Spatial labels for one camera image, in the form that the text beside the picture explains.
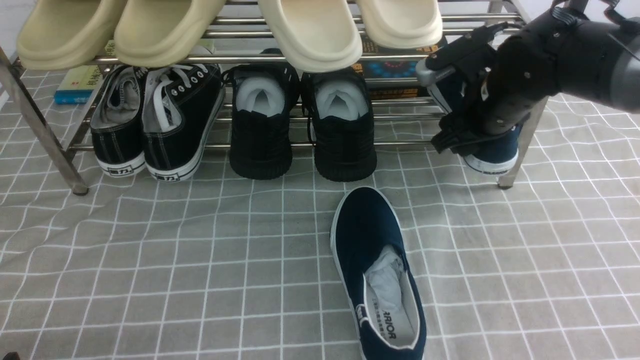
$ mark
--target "shoe sole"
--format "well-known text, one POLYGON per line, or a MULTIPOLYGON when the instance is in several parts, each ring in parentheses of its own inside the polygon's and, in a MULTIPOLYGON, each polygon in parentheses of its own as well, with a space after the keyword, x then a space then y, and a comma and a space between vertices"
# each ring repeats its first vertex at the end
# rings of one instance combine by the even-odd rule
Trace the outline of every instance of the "shoe sole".
MULTIPOLYGON (((400 224, 400 220, 398 219, 398 215, 396 214, 396 211, 394 210, 394 207, 391 205, 391 203, 389 202, 389 200, 387 199, 387 197, 384 194, 382 194, 378 189, 372 188, 370 186, 361 186, 361 187, 370 188, 370 189, 376 190, 376 192, 378 194, 380 194, 383 199, 385 199, 385 201, 387 202, 387 205, 391 209, 391 212, 394 214, 394 216, 396 218, 396 222, 398 224, 400 224)), ((353 315, 353 322, 355 323, 356 332, 358 332, 358 339, 360 339, 360 324, 358 323, 358 318, 356 317, 356 312, 353 309, 353 303, 351 301, 351 298, 349 297, 349 290, 347 290, 347 284, 346 284, 346 282, 344 282, 344 274, 342 273, 342 267, 340 267, 340 260, 338 259, 338 252, 337 252, 337 249, 335 248, 335 229, 336 229, 336 227, 338 225, 338 217, 340 215, 340 210, 342 209, 342 205, 344 205, 344 202, 347 200, 349 195, 351 195, 351 192, 353 192, 353 191, 355 191, 357 189, 359 189, 359 188, 351 190, 349 193, 347 193, 347 195, 345 195, 342 198, 342 200, 340 200, 340 203, 338 204, 338 208, 335 210, 335 215, 333 216, 333 222, 331 223, 330 247, 331 247, 331 253, 333 254, 333 262, 335 262, 335 267, 338 270, 338 275, 340 275, 340 280, 342 281, 342 285, 344 287, 344 293, 347 294, 347 300, 349 302, 349 308, 351 310, 351 315, 353 315)), ((364 351, 362 350, 362 343, 358 342, 358 344, 360 345, 360 355, 362 356, 362 360, 367 360, 367 358, 364 356, 364 351)))
POLYGON ((145 153, 141 152, 135 159, 121 164, 109 164, 98 160, 98 165, 110 177, 133 176, 145 169, 145 153))
POLYGON ((371 155, 359 163, 334 163, 325 160, 321 154, 318 155, 316 149, 314 163, 323 178, 337 183, 351 183, 366 179, 376 171, 378 155, 376 151, 372 151, 371 155))
POLYGON ((207 120, 207 125, 205 126, 202 137, 200 138, 200 145, 198 146, 198 150, 193 155, 191 160, 189 160, 185 165, 171 170, 159 170, 147 164, 147 169, 151 173, 151 176, 164 183, 177 183, 179 181, 185 181, 193 177, 193 174, 198 171, 202 156, 204 155, 204 147, 207 143, 209 133, 211 132, 211 127, 215 123, 215 119, 220 112, 220 108, 222 107, 222 103, 224 102, 224 100, 225 91, 224 89, 221 89, 220 93, 218 94, 218 98, 216 99, 216 104, 214 105, 211 114, 209 114, 209 120, 207 120))
POLYGON ((251 159, 234 156, 233 148, 229 154, 229 165, 233 171, 247 179, 253 180, 273 180, 277 179, 289 171, 293 162, 291 148, 286 154, 286 158, 269 161, 253 161, 251 159))
POLYGON ((513 159, 509 161, 505 161, 503 163, 488 163, 486 161, 480 160, 473 155, 464 156, 463 159, 465 163, 472 169, 477 172, 480 172, 484 175, 504 175, 509 172, 518 161, 518 156, 520 155, 520 151, 516 151, 516 155, 513 159))

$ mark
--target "book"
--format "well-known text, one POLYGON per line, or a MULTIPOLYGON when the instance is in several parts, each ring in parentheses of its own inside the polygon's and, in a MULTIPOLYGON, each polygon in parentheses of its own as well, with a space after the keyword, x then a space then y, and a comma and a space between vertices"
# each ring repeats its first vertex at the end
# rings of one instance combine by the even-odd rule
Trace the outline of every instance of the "book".
MULTIPOLYGON (((433 46, 420 49, 398 50, 387 49, 374 43, 369 37, 362 38, 362 51, 365 54, 424 54, 429 55, 447 45, 447 38, 442 39, 433 46)), ((415 66, 417 61, 361 61, 353 65, 357 73, 367 79, 401 79, 415 78, 415 66)), ((369 94, 372 100, 407 99, 413 97, 429 96, 426 88, 419 84, 393 85, 372 83, 369 85, 369 94)))
MULTIPOLYGON (((214 40, 200 40, 198 45, 202 45, 215 52, 214 40)), ((113 56, 115 44, 109 41, 105 47, 107 55, 113 56)), ((102 74, 96 65, 83 65, 67 72, 62 83, 53 95, 56 104, 86 104, 91 94, 96 89, 102 74)))

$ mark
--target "box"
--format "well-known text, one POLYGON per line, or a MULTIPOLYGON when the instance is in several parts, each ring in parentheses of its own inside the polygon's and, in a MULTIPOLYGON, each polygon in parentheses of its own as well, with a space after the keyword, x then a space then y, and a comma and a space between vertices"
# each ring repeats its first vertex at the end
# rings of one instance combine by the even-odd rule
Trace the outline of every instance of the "box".
MULTIPOLYGON (((429 55, 447 45, 447 39, 442 39, 433 46, 422 47, 416 50, 388 49, 374 43, 369 37, 362 38, 362 50, 365 54, 424 54, 429 55)), ((357 73, 366 79, 399 79, 415 78, 415 66, 417 61, 361 61, 353 65, 357 73)), ((385 99, 410 99, 413 97, 429 96, 427 89, 416 84, 368 84, 369 94, 372 100, 385 99)))

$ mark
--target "cream slipper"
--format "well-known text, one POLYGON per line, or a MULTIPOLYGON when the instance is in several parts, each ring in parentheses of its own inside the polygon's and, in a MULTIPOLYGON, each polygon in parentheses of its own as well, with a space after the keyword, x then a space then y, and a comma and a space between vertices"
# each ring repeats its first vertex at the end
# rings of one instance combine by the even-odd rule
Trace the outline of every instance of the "cream slipper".
POLYGON ((357 0, 368 36, 392 49, 431 46, 442 38, 437 0, 357 0))
POLYGON ((140 67, 177 63, 224 5, 225 0, 131 0, 115 31, 116 56, 140 67))
POLYGON ((22 66, 60 70, 91 60, 113 36, 126 0, 39 0, 20 31, 22 66))
POLYGON ((305 72, 349 67, 362 56, 362 39, 346 0, 258 0, 282 54, 305 72))

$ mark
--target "floor mat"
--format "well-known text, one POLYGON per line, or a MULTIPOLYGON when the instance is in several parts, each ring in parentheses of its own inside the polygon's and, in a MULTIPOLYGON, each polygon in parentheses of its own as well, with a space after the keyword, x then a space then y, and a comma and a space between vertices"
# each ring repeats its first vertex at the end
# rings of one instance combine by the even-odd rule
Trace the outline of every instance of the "floor mat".
MULTIPOLYGON (((24 80, 66 137, 81 114, 53 105, 62 77, 24 80)), ((640 358, 639 124, 551 99, 508 191, 451 153, 421 149, 380 151, 374 175, 352 184, 323 179, 309 152, 273 181, 242 179, 211 152, 179 184, 111 179, 86 153, 75 164, 91 190, 76 197, 9 102, 0 111, 0 352, 359 359, 329 230, 344 194, 369 185, 402 223, 426 359, 640 358)), ((304 126, 293 139, 306 138, 304 126)), ((436 127, 382 123, 376 138, 427 138, 436 127)), ((212 137, 225 140, 228 124, 212 137)))

